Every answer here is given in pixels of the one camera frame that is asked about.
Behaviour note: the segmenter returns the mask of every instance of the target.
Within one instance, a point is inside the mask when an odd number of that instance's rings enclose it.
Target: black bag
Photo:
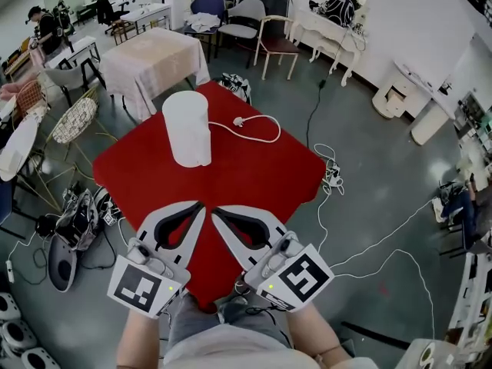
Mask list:
[[[354,0],[328,0],[320,5],[309,2],[309,6],[313,12],[326,16],[342,28],[347,28],[354,20]]]

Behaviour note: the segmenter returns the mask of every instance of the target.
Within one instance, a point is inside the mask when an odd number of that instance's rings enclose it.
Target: gray floor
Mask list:
[[[101,39],[104,37],[101,29],[94,23],[79,31],[78,36],[95,32],[98,33],[101,52],[108,50],[112,39]],[[246,59],[245,52],[239,49],[221,50],[219,59],[212,60],[210,64],[211,76],[228,72],[247,78],[253,88],[252,101],[256,109],[275,116],[286,131],[305,143],[307,119],[317,101],[317,84],[326,75],[329,64],[323,60],[309,64],[308,53],[303,53],[292,80],[287,82],[289,59],[285,59],[280,67],[273,59],[267,80],[262,81],[263,58],[258,67],[249,70],[245,69]],[[328,264],[343,261],[392,232],[432,198],[439,180],[453,177],[453,166],[459,158],[451,123],[420,147],[411,140],[408,122],[403,119],[385,120],[372,108],[374,94],[371,90],[353,78],[346,88],[342,88],[342,74],[338,70],[327,79],[310,132],[311,146],[317,142],[325,143],[337,152],[344,179],[345,195],[335,192],[321,209],[321,220],[329,230],[321,254]],[[160,108],[163,99],[173,91],[186,88],[183,83],[167,91],[155,100],[156,106]],[[61,115],[64,108],[65,100],[60,98],[55,103],[53,115]],[[100,119],[117,137],[133,127],[119,100],[116,105],[111,105],[110,98],[103,91]],[[44,133],[49,132],[50,125],[52,123],[48,121],[43,123]],[[81,143],[91,158],[111,144],[107,138],[95,136],[85,136]],[[54,153],[61,151],[54,145],[50,149]],[[74,151],[69,158],[77,158],[83,168],[90,171]],[[89,188],[95,188],[93,183],[83,182]],[[61,181],[53,184],[53,188],[59,193],[66,184],[67,181]],[[285,195],[288,192],[289,187],[286,187]],[[21,208],[30,214],[37,216],[50,211],[29,194],[18,191],[16,195]],[[317,246],[323,238],[324,232],[317,223],[316,213],[323,199],[324,194],[320,190],[316,199],[300,206],[288,222],[288,227],[296,231],[304,243],[312,242]],[[5,226],[25,236],[31,236],[33,231],[31,222],[14,215]],[[109,228],[107,232],[117,252],[125,253],[118,229]],[[127,225],[125,232],[131,233]],[[15,239],[3,233],[0,235],[0,261],[3,264]],[[368,274],[376,271],[395,248],[409,251],[419,262],[432,293],[436,336],[442,339],[463,269],[463,258],[449,260],[438,257],[437,252],[441,248],[452,245],[449,238],[446,242],[443,240],[429,205],[381,246],[336,268],[335,274]],[[36,269],[32,261],[32,252],[40,245],[41,241],[36,239],[30,248],[18,248],[13,257],[14,266],[31,281],[43,276],[43,270]],[[111,262],[112,255],[106,242],[96,246],[89,250],[85,263]],[[115,366],[115,348],[127,311],[105,295],[110,276],[111,271],[108,270],[80,270],[75,285],[65,294],[58,293],[49,281],[30,286],[18,278],[12,286],[26,321],[62,367],[102,369]],[[432,336],[427,294],[417,267],[402,254],[396,254],[381,273],[371,278],[336,279],[315,303],[342,337],[354,339],[357,355],[372,357],[381,369],[394,367],[403,351],[353,334],[340,326],[341,321],[350,321],[405,341]],[[167,319],[164,318],[161,320],[161,335],[167,334]]]

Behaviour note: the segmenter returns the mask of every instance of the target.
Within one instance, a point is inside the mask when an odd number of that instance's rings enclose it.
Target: white vanity table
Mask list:
[[[404,63],[395,61],[394,65],[396,69],[372,99],[374,109],[388,119],[399,118],[404,112],[416,118],[430,104],[426,115],[411,129],[414,141],[423,145],[444,123],[455,119],[457,105],[449,104],[446,96]]]
[[[355,34],[349,28],[342,28],[336,23],[332,22],[328,18],[324,18],[321,15],[315,14],[308,8],[301,8],[295,15],[294,24],[291,28],[291,41],[294,41],[294,35],[296,29],[301,27],[301,35],[297,38],[296,45],[301,42],[304,31],[315,31],[320,33],[322,38],[318,38],[313,46],[313,57],[310,60],[312,62],[320,54],[320,49],[324,49],[326,52],[331,52],[335,55],[335,60],[330,68],[330,75],[337,69],[337,65],[340,61],[341,53],[337,53],[339,49],[344,49],[346,52],[354,54],[351,64],[348,66],[347,71],[341,85],[347,84],[347,79],[352,76],[357,62],[361,58],[361,53],[365,49],[366,41],[361,35]]]

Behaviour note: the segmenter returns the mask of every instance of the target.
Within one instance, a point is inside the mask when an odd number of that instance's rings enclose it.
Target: white cylindrical container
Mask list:
[[[187,168],[212,161],[208,101],[202,93],[180,91],[162,105],[172,155]]]

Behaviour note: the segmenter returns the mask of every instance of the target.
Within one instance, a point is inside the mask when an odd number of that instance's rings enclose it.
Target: gray chair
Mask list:
[[[71,90],[83,88],[84,91],[88,91],[89,85],[96,79],[98,79],[102,86],[106,88],[106,83],[98,70],[98,63],[92,61],[90,58],[74,68],[72,68],[67,61],[63,61],[60,65],[63,64],[67,65],[68,69],[46,68],[44,72],[55,85],[60,87],[67,98],[68,106],[72,106],[70,98]]]
[[[261,0],[243,0],[226,12],[228,23],[218,29],[221,35],[230,35],[244,40],[254,40],[257,38],[261,20],[266,16],[264,4]],[[250,65],[255,46],[253,43],[250,45],[246,68]]]

